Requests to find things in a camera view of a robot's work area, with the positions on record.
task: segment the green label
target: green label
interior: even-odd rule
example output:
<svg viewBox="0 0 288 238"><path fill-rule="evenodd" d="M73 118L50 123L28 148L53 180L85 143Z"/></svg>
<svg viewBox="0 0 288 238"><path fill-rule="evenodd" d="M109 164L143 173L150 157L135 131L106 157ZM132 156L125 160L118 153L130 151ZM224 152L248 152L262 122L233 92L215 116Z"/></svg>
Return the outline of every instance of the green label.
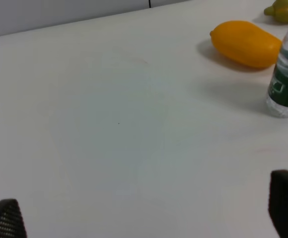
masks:
<svg viewBox="0 0 288 238"><path fill-rule="evenodd" d="M288 107L288 77L282 74L277 66L274 68L268 93L277 104Z"/></svg>

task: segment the yellow mango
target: yellow mango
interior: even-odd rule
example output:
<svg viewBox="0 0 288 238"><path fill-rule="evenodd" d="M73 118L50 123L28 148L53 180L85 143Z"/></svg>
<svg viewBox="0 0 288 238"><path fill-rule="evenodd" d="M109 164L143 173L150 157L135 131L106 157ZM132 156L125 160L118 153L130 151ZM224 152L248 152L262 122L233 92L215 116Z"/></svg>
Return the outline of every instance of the yellow mango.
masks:
<svg viewBox="0 0 288 238"><path fill-rule="evenodd" d="M228 21L211 33L213 46L238 63L267 68L275 64L282 42L248 21Z"/></svg>

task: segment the wall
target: wall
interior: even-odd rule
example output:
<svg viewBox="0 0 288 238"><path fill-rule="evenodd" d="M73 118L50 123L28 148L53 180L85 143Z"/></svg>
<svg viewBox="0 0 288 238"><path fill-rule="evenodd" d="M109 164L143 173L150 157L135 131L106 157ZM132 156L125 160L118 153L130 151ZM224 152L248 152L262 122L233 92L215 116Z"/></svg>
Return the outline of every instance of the wall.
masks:
<svg viewBox="0 0 288 238"><path fill-rule="evenodd" d="M186 0L150 0L151 7L162 6L166 4L177 3Z"/></svg>
<svg viewBox="0 0 288 238"><path fill-rule="evenodd" d="M0 0L0 35L148 8L148 0Z"/></svg>

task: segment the black object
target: black object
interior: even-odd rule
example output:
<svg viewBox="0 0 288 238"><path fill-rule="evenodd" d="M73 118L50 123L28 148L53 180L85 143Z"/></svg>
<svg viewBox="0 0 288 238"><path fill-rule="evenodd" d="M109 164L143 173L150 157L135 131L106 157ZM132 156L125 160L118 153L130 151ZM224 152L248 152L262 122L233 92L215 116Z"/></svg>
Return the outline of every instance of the black object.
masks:
<svg viewBox="0 0 288 238"><path fill-rule="evenodd" d="M0 201L0 238L26 238L27 233L16 199Z"/></svg>
<svg viewBox="0 0 288 238"><path fill-rule="evenodd" d="M269 213L280 238L288 238L288 171L271 173Z"/></svg>

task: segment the white table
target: white table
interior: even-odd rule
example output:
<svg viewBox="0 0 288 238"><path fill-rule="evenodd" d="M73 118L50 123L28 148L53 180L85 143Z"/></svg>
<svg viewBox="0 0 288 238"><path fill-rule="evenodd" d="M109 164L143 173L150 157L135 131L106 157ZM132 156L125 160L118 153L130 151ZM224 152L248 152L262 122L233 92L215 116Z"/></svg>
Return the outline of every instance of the white table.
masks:
<svg viewBox="0 0 288 238"><path fill-rule="evenodd" d="M269 0L197 0L0 37L0 199L30 238L278 237L270 172L288 120L272 68L251 71L209 32Z"/></svg>

